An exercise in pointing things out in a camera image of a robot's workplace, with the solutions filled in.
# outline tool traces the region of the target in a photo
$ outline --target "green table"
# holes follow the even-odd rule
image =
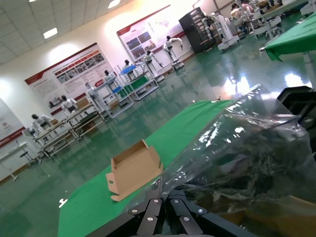
[[[196,102],[149,136],[146,142],[149,146],[155,147],[164,167],[167,167],[230,103],[232,101]],[[86,236],[121,214],[126,205],[137,195],[139,191],[121,202],[112,201],[105,178],[105,174],[109,172],[111,167],[106,168],[71,194],[68,202],[60,210],[59,237]]]
[[[316,70],[309,53],[316,50],[316,13],[269,43],[265,50],[272,60],[279,61],[282,54],[303,53],[307,73],[316,88]]]

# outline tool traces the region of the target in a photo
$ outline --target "black object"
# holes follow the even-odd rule
[[[308,131],[312,151],[316,152],[316,92],[307,86],[290,87],[277,99],[292,114],[300,116],[298,123]]]
[[[207,36],[207,31],[202,22],[203,18],[201,8],[198,7],[179,20],[194,53],[206,51],[213,45],[213,42]]]
[[[149,190],[145,199],[86,237],[257,237],[188,201],[183,191],[173,190],[163,201],[158,190]],[[170,236],[161,235],[165,220]]]

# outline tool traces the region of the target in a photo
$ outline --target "plastic bag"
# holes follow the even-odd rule
[[[224,196],[230,202],[218,207],[219,213],[288,195],[313,201],[316,163],[308,133],[297,120],[257,85],[222,111],[174,159],[160,177],[161,193],[166,197],[181,189],[196,203]],[[143,200],[140,194],[129,207]]]

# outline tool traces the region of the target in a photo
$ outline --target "poster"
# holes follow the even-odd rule
[[[179,38],[185,34],[169,5],[121,29],[117,35],[130,56],[137,61],[144,57],[147,50],[161,50],[167,36]]]
[[[0,147],[22,135],[23,124],[0,99]]]
[[[104,71],[113,72],[97,43],[28,78],[25,82],[52,115],[61,111],[61,96],[78,100],[84,96],[85,84],[94,86]]]

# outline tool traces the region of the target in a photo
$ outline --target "cardboard box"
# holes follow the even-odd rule
[[[112,173],[106,174],[114,201],[121,201],[162,173],[163,165],[154,147],[144,140],[111,160]]]
[[[83,107],[87,106],[89,101],[86,97],[83,97],[81,100],[78,100],[76,105],[78,106],[78,110],[81,110]]]

